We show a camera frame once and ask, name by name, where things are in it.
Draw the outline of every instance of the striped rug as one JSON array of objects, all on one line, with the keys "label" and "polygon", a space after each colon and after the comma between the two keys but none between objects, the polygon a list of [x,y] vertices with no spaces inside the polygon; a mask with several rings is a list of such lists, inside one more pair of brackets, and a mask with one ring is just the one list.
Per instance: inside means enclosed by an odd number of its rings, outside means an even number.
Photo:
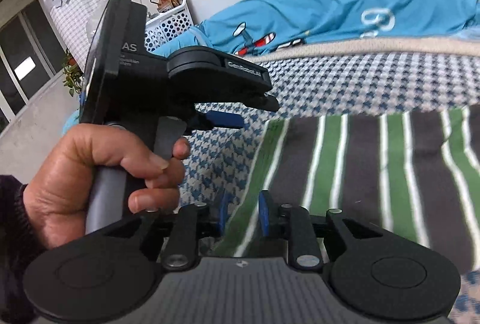
[{"label": "striped rug", "polygon": [[214,252],[258,254],[257,198],[268,189],[311,214],[341,208],[440,252],[464,274],[480,267],[479,158],[480,106],[270,120]]}]

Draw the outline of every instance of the blue and white blanket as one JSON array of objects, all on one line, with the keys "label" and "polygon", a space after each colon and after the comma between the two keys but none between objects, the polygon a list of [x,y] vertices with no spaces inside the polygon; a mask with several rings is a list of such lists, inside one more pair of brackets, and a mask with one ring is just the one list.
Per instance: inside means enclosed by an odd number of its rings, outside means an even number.
[{"label": "blue and white blanket", "polygon": [[154,53],[166,57],[181,47],[203,45],[261,55],[301,43],[454,35],[478,25],[478,0],[244,0]]}]

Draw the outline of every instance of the sleeve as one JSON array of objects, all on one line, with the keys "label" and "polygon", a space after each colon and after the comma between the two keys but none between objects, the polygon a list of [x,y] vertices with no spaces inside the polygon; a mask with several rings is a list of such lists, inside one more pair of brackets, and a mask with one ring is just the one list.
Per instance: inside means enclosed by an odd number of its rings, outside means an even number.
[{"label": "sleeve", "polygon": [[30,262],[45,250],[28,220],[24,189],[12,176],[0,175],[0,319],[10,324],[35,319],[22,279]]}]

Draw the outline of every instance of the dark window pane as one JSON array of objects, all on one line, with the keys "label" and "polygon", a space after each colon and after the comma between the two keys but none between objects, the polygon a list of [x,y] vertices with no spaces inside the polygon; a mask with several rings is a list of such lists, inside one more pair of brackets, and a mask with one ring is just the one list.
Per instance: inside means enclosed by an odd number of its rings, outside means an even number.
[{"label": "dark window pane", "polygon": [[33,32],[50,63],[55,69],[55,72],[61,71],[62,63],[65,58],[65,52],[63,51],[55,33],[50,27],[50,23],[43,13],[42,7],[40,6],[38,0],[35,0],[28,5],[23,10],[23,13],[30,21]]},{"label": "dark window pane", "polygon": [[17,114],[22,109],[22,107],[25,106],[25,102],[23,101],[20,93],[17,91],[14,82],[11,80],[10,75],[8,74],[7,69],[5,68],[5,65],[3,64],[1,58],[0,91],[7,100],[14,114]]},{"label": "dark window pane", "polygon": [[3,114],[2,109],[0,109],[0,133],[7,127],[8,120]]},{"label": "dark window pane", "polygon": [[0,46],[13,71],[16,69],[19,71],[22,68],[19,68],[19,66],[26,60],[31,59],[33,61],[34,67],[27,74],[25,72],[22,75],[15,73],[23,92],[30,99],[50,80],[50,77],[35,54],[17,16],[0,31]]}]

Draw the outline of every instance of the houndstooth blanket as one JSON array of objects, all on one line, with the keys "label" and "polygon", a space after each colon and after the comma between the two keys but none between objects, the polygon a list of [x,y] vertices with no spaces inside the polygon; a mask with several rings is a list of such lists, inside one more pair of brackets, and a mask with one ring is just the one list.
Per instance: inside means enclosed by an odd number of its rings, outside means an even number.
[{"label": "houndstooth blanket", "polygon": [[[199,105],[201,111],[241,114],[244,130],[215,129],[191,138],[181,204],[212,200],[224,189],[233,210],[242,199],[251,162],[265,122],[271,118],[322,114],[391,114],[476,104],[480,98],[480,58],[470,56],[379,53],[283,59],[261,63],[269,70],[277,113],[241,104]],[[456,322],[480,319],[479,273],[462,279],[451,314]]]}]

